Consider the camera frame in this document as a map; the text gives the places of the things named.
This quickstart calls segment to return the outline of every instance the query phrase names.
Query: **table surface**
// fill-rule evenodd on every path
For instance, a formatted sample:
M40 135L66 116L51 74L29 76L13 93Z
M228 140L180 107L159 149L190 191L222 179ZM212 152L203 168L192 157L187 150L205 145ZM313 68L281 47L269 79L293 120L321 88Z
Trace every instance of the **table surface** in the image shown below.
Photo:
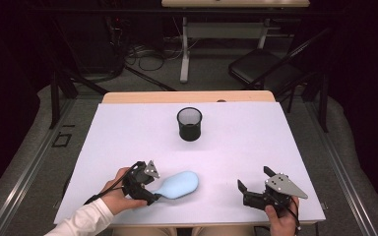
M252 8L252 7L308 7L308 0L162 0L163 7L208 7L208 8Z
M231 102L216 102L219 99ZM204 115L202 135L195 142L178 136L176 114L187 106L197 107ZM270 92L165 91L105 96L55 223L70 217L100 191L118 168L151 159L161 178L148 190L158 189L165 178L185 170L198 174L198 189L177 200L160 198L151 206L123 211L111 226L266 224L265 213L244 206L237 189L240 179L249 191L261 193L269 178L263 173L264 165L288 174L309 196L300 203L302 223L325 219L284 113Z

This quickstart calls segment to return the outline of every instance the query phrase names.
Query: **white sleeve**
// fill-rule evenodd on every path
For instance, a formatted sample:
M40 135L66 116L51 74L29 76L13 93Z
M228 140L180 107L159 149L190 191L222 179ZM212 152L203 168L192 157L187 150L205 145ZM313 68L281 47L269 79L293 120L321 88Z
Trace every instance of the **white sleeve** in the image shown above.
M71 218L64 219L46 236L96 235L112 221L113 214L102 199L80 207Z

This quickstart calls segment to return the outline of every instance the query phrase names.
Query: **office chair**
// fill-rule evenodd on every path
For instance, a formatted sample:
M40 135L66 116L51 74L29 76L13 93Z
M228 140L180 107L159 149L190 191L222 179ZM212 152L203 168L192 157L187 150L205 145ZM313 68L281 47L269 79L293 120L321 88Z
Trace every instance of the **office chair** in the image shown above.
M300 69L292 60L330 32L331 29L322 30L290 50L282 59L269 51L257 48L229 64L228 72L245 85L244 89L269 90L275 97L290 90L290 94L281 100L283 102L289 97L287 112L290 112L295 88L318 74L317 69Z

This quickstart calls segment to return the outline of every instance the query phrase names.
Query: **blue object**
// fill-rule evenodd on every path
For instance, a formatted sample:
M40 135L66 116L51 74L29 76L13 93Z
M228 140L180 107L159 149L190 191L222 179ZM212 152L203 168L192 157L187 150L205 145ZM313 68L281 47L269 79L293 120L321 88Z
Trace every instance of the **blue object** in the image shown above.
M192 193L198 187L198 175L192 171L183 171L164 180L154 194L161 194L168 199L177 199Z

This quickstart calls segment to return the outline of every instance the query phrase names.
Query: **hand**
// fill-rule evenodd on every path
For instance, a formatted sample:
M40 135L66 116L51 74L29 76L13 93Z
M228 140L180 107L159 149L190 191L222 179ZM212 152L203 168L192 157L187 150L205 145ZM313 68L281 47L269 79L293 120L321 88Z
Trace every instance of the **hand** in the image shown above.
M110 180L106 182L105 187L102 189L101 192L108 189L110 186L112 186L115 181L117 181L121 176L125 174L129 168L121 168L116 173L115 179ZM105 202L105 204L108 206L109 210L112 212L113 215L118 214L122 210L129 209L129 208L137 208L137 207L143 207L147 205L147 201L145 200L133 200L133 199L126 199L124 196L124 193L122 192L122 189L120 188L122 186L122 181L118 183L118 185L115 188L119 188L116 190L112 190L101 197L101 199Z
M297 215L299 207L299 198L292 197L292 202L290 203L290 210ZM269 217L270 221L270 233L272 236L293 236L296 230L296 219L289 212L286 212L281 218L278 218L273 206L266 206L266 215Z

